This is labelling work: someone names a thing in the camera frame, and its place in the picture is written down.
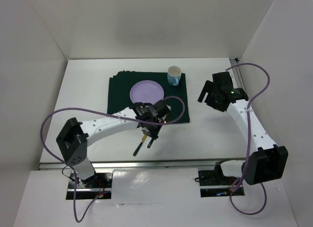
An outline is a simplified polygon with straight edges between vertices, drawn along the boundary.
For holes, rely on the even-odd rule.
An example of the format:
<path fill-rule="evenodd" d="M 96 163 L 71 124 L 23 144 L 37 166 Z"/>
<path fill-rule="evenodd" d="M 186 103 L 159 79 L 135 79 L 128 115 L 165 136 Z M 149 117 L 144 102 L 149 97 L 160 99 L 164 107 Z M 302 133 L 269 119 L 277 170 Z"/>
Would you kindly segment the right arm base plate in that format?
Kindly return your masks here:
<path fill-rule="evenodd" d="M 194 181 L 200 185 L 200 195 L 206 197 L 227 197 L 235 177 L 218 177 L 213 170 L 199 170 Z"/>

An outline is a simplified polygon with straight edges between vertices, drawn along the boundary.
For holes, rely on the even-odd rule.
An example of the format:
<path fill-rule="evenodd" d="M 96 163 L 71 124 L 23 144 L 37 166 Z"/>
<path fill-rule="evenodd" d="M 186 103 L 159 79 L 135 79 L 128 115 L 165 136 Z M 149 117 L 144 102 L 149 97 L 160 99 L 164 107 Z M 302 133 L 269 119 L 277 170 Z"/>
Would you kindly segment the lilac plate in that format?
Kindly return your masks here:
<path fill-rule="evenodd" d="M 164 90 L 159 83 L 144 80 L 132 86 L 129 96 L 133 103 L 142 102 L 155 104 L 164 98 Z"/>

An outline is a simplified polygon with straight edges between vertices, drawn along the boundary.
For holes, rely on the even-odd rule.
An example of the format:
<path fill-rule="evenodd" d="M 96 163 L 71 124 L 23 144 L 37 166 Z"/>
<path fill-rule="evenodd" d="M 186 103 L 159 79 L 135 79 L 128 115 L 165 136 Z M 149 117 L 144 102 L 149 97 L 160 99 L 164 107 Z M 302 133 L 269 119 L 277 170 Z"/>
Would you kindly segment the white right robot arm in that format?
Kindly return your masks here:
<path fill-rule="evenodd" d="M 278 146 L 268 135 L 249 106 L 246 92 L 233 86 L 230 73 L 219 72 L 212 77 L 212 81 L 205 82 L 198 102 L 205 102 L 215 110 L 228 113 L 249 146 L 245 159 L 216 163 L 213 173 L 215 182 L 224 184 L 230 177 L 243 177 L 247 184 L 255 185 L 280 179 L 288 158 L 286 147 Z"/>

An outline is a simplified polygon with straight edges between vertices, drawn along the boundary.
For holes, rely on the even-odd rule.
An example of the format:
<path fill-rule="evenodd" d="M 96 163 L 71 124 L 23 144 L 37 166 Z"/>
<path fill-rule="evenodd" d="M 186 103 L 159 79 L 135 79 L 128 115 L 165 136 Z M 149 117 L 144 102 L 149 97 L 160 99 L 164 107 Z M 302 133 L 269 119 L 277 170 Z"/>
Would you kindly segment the dark green cloth placemat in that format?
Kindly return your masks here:
<path fill-rule="evenodd" d="M 184 102 L 185 112 L 177 123 L 189 123 L 184 73 L 179 84 L 172 86 L 168 83 L 165 72 L 120 71 L 109 79 L 107 113 L 116 113 L 136 102 L 154 104 L 168 96 L 177 96 Z"/>

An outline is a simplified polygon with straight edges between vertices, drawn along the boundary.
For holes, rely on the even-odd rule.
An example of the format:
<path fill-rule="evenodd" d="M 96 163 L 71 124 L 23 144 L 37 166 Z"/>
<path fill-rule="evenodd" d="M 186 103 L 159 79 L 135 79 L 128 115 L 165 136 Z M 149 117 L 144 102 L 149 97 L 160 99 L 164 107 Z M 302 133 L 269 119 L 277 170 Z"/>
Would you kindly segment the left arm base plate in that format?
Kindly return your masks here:
<path fill-rule="evenodd" d="M 83 182 L 78 178 L 75 182 L 74 173 L 71 172 L 68 177 L 68 186 L 66 200 L 73 200 L 74 197 L 74 186 L 76 187 L 76 199 L 77 200 L 92 200 L 99 195 L 100 200 L 111 199 L 112 197 L 112 179 L 113 172 L 100 170 L 97 172 L 98 178 L 92 183 L 84 186 Z"/>

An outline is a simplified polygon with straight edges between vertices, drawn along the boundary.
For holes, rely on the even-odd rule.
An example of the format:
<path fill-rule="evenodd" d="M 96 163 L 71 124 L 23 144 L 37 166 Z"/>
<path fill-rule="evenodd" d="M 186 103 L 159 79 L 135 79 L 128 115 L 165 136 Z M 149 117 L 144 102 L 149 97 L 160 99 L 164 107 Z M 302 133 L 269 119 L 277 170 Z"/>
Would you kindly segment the gold fork green handle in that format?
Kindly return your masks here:
<path fill-rule="evenodd" d="M 155 141 L 156 139 L 155 138 L 151 138 L 148 145 L 147 145 L 147 148 L 151 148 L 153 142 Z"/>

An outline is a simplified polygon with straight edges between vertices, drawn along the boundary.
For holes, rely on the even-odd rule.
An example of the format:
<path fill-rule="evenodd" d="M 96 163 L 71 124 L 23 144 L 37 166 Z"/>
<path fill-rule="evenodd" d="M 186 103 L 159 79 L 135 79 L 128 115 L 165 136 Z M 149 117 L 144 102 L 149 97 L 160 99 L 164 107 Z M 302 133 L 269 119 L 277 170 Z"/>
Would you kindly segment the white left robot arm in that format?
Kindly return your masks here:
<path fill-rule="evenodd" d="M 103 118 L 79 122 L 75 117 L 69 119 L 56 138 L 67 166 L 74 168 L 79 182 L 86 188 L 97 184 L 99 177 L 87 157 L 88 147 L 108 136 L 141 128 L 143 139 L 151 138 L 148 147 L 158 138 L 171 107 L 163 100 L 150 103 L 136 103 L 115 114 Z"/>

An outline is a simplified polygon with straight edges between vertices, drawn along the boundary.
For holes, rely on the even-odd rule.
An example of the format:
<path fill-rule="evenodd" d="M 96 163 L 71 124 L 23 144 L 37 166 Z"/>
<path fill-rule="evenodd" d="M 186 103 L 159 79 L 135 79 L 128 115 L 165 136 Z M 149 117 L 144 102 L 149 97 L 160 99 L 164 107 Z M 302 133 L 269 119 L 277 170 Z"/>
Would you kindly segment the light blue mug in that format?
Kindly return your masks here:
<path fill-rule="evenodd" d="M 178 86 L 182 75 L 181 68 L 177 66 L 171 66 L 168 68 L 167 81 L 171 86 Z"/>

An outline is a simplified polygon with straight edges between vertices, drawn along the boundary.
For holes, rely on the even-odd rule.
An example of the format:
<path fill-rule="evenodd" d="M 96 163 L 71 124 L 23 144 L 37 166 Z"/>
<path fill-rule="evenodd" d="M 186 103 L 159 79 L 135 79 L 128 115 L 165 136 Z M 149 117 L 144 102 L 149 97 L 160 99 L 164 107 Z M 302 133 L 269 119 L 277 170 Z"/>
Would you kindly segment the gold knife green handle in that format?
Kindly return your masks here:
<path fill-rule="evenodd" d="M 135 149 L 135 151 L 133 152 L 133 156 L 136 157 L 136 155 L 138 154 L 139 150 L 141 149 L 144 141 L 146 140 L 147 135 L 143 135 L 141 142 L 139 143 L 139 145 L 137 146 L 137 148 Z"/>

